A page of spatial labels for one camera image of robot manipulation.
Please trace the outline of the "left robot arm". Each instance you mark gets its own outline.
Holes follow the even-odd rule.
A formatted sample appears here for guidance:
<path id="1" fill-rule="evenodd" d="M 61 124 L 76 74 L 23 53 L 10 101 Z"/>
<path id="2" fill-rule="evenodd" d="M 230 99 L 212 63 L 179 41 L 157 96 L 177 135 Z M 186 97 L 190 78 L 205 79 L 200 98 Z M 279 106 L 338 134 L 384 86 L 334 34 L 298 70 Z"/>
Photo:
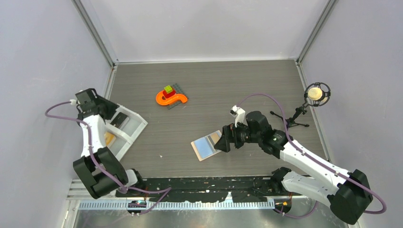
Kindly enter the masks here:
<path id="1" fill-rule="evenodd" d="M 73 169 L 89 195 L 98 199 L 118 190 L 142 196 L 146 184 L 139 171 L 125 169 L 120 160 L 148 122 L 138 113 L 98 95 L 93 88 L 75 96 L 84 146 Z"/>

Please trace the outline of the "black credit card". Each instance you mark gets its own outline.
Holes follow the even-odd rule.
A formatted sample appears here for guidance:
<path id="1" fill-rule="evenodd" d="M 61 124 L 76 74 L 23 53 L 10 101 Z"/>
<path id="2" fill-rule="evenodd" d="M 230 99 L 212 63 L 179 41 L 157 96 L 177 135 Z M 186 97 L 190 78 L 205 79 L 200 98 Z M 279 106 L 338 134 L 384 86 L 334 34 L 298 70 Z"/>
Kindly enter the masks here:
<path id="1" fill-rule="evenodd" d="M 119 112 L 116 117 L 110 122 L 110 124 L 118 129 L 121 129 L 123 127 L 125 127 L 125 125 L 128 123 L 129 121 L 129 117 L 128 115 Z"/>

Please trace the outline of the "tan card holder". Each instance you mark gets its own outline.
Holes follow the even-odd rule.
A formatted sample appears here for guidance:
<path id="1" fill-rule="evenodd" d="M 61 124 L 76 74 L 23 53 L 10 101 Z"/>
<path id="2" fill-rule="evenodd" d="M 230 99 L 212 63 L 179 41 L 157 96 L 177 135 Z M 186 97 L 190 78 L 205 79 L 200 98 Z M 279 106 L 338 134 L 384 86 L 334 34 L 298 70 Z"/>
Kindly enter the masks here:
<path id="1" fill-rule="evenodd" d="M 221 152 L 220 150 L 213 150 L 207 143 L 205 137 L 206 136 L 191 142 L 191 146 L 200 162 Z"/>

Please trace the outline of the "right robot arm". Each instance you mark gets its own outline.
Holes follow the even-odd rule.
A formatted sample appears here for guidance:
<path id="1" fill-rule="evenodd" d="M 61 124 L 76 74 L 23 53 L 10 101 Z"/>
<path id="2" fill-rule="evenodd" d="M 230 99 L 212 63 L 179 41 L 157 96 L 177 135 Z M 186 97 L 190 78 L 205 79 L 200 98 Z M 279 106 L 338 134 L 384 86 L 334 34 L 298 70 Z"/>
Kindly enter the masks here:
<path id="1" fill-rule="evenodd" d="M 274 193 L 283 195 L 287 191 L 305 195 L 329 207 L 333 214 L 348 224 L 355 224 L 373 196 L 363 188 L 369 188 L 367 176 L 356 169 L 350 172 L 337 167 L 304 148 L 297 140 L 276 130 L 268 123 L 260 111 L 241 115 L 241 122 L 223 126 L 222 135 L 214 148 L 230 151 L 245 143 L 256 143 L 263 152 L 293 164 L 309 177 L 297 174 L 289 168 L 281 167 L 272 173 L 271 188 Z"/>

